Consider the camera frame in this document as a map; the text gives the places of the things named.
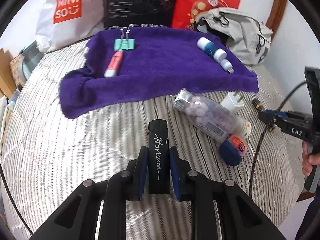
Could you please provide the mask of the person right hand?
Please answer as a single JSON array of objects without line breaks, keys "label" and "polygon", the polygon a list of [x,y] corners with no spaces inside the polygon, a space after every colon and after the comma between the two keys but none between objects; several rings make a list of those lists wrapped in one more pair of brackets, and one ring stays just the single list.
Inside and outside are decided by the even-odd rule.
[{"label": "person right hand", "polygon": [[308,154],[308,146],[305,141],[302,143],[302,149],[302,172],[308,177],[313,170],[313,165],[317,166],[320,164],[320,153]]}]

